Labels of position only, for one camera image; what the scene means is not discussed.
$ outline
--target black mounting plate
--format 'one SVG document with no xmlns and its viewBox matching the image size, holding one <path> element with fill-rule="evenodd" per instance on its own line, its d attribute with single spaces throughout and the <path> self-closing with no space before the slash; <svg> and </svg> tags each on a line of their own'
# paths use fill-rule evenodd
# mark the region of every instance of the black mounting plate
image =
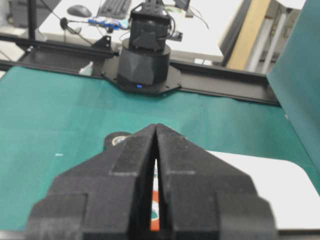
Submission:
<svg viewBox="0 0 320 240">
<path fill-rule="evenodd" d="M 142 85 L 138 83 L 120 82 L 117 79 L 119 56 L 106 59 L 102 67 L 102 76 L 120 89 L 137 94 L 156 96 L 181 88 L 181 72 L 173 66 L 169 66 L 168 76 L 165 82 L 154 85 Z"/>
</svg>

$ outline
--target small white object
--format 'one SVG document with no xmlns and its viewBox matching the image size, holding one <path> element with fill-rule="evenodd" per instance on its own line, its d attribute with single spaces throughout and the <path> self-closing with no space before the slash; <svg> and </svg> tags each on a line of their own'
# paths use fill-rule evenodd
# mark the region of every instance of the small white object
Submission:
<svg viewBox="0 0 320 240">
<path fill-rule="evenodd" d="M 91 61 L 87 66 L 80 69 L 79 74 L 84 76 L 91 76 L 93 72 L 94 62 Z"/>
</svg>

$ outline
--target green panel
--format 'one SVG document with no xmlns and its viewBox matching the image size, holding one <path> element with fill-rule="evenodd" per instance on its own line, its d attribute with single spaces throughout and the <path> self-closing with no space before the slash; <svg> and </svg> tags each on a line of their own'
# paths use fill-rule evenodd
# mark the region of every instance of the green panel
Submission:
<svg viewBox="0 0 320 240">
<path fill-rule="evenodd" d="M 320 171 L 320 1 L 308 0 L 268 80 Z"/>
<path fill-rule="evenodd" d="M 103 150 L 104 138 L 163 123 L 207 150 L 290 160 L 320 178 L 280 107 L 13 67 L 0 80 L 0 229 L 22 230 L 53 178 Z"/>
</svg>

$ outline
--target black pole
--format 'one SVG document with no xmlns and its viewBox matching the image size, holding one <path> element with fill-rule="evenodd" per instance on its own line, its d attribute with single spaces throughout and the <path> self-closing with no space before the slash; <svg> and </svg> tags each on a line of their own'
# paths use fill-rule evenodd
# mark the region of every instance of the black pole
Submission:
<svg viewBox="0 0 320 240">
<path fill-rule="evenodd" d="M 37 28 L 37 3 L 36 0 L 28 1 L 28 27 L 29 27 L 29 39 L 36 39 Z"/>
</svg>

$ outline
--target computer mouse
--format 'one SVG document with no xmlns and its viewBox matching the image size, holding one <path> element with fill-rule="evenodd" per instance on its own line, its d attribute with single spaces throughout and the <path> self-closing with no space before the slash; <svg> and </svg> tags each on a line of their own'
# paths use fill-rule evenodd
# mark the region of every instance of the computer mouse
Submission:
<svg viewBox="0 0 320 240">
<path fill-rule="evenodd" d="M 70 15 L 83 17 L 83 18 L 89 18 L 92 16 L 92 13 L 90 12 L 90 10 L 83 5 L 73 5 L 68 8 L 67 12 Z"/>
</svg>

